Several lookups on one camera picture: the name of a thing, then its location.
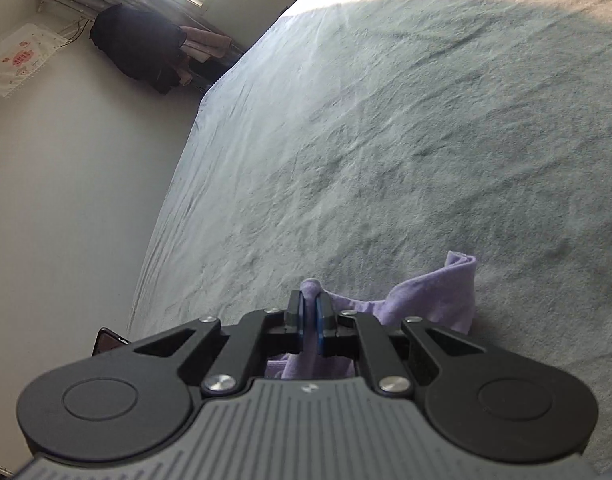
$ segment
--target bed sheet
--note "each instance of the bed sheet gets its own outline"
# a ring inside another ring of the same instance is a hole
[[[475,335],[591,385],[612,465],[612,0],[298,0],[202,100],[130,336],[448,250]]]

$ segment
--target white logo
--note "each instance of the white logo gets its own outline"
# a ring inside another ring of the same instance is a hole
[[[313,394],[318,389],[319,389],[319,386],[317,386],[315,383],[308,383],[305,386],[301,387],[301,391],[307,394]]]

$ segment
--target dark fabric pile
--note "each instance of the dark fabric pile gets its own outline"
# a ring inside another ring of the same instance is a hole
[[[97,15],[90,39],[125,75],[147,81],[161,94],[179,86],[175,67],[187,60],[180,49],[186,33],[163,16],[118,4]],[[209,84],[228,70],[212,59],[188,63]]]

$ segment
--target purple fabric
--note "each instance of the purple fabric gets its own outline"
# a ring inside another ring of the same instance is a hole
[[[466,333],[475,314],[473,256],[450,251],[445,266],[393,288],[385,300],[358,301],[329,292],[333,309],[368,312],[382,325],[399,323],[406,316],[421,316],[457,332]],[[301,283],[305,299],[304,351],[268,361],[265,376],[282,379],[329,379],[354,375],[352,362],[343,357],[317,355],[315,298],[324,289],[317,280]]]

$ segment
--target gray ribbed panel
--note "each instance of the gray ribbed panel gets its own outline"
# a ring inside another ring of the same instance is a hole
[[[309,384],[318,389],[310,393]],[[205,404],[174,444],[139,463],[83,470],[38,459],[20,480],[589,480],[577,456],[500,465],[444,441],[406,400],[361,378],[256,380],[250,392]]]

